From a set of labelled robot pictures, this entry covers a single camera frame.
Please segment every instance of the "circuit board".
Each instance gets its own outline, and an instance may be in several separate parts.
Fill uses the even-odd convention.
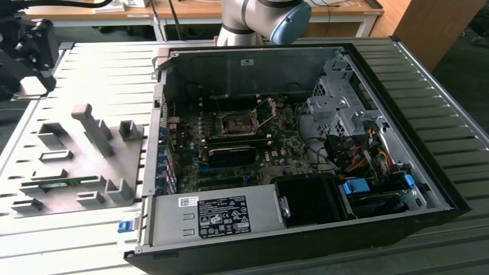
[[[263,124],[256,137],[266,138],[267,147],[258,148],[255,161],[248,165],[214,168],[207,163],[208,142],[224,140],[227,124],[230,132],[250,129],[251,116],[247,111],[220,113],[188,113],[171,125],[174,161],[177,164],[178,192],[191,193],[223,188],[270,184],[272,178],[283,175],[311,173],[306,159],[304,145],[295,129],[295,105],[278,106],[275,117]],[[270,108],[256,115],[258,123],[270,117]]]

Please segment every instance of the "motherboard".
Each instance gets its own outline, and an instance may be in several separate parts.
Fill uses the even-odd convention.
[[[270,184],[311,173],[295,111],[286,97],[258,99],[252,110],[190,112],[170,119],[178,192]]]

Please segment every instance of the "white sticker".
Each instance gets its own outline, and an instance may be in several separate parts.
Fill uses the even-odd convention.
[[[250,226],[251,226],[250,222],[240,222],[236,227],[243,228],[243,227],[250,227]]]
[[[199,197],[179,198],[179,207],[198,206]]]
[[[255,59],[243,59],[242,60],[242,66],[254,66],[255,65]]]
[[[150,17],[150,14],[129,14],[129,17]]]

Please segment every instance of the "blue drive bracket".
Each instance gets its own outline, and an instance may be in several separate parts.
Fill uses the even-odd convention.
[[[346,190],[347,195],[371,191],[371,187],[368,186],[366,179],[350,179],[343,184],[343,189]]]

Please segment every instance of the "ribbed metal surface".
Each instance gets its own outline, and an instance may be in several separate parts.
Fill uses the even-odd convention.
[[[260,270],[298,274],[288,270],[303,269],[302,274],[486,274],[489,268],[486,137],[476,136],[478,129],[467,125],[467,117],[451,104],[451,98],[407,57],[403,47],[390,39],[308,42],[355,43],[474,210],[455,222],[423,230],[394,246],[236,273]],[[101,109],[106,120],[111,117],[115,121],[133,119],[147,125],[154,90],[151,60],[157,47],[151,43],[78,44],[61,65],[59,87],[50,100],[62,104],[65,92],[78,91],[98,98],[91,103],[105,106],[95,110]],[[9,147],[2,158],[9,157]],[[9,198],[13,197],[0,195],[0,213]],[[118,221],[139,207],[137,203],[126,208],[17,220],[6,215],[0,217],[0,247],[5,248],[0,266],[7,267],[6,274],[143,274],[123,260],[117,233]]]

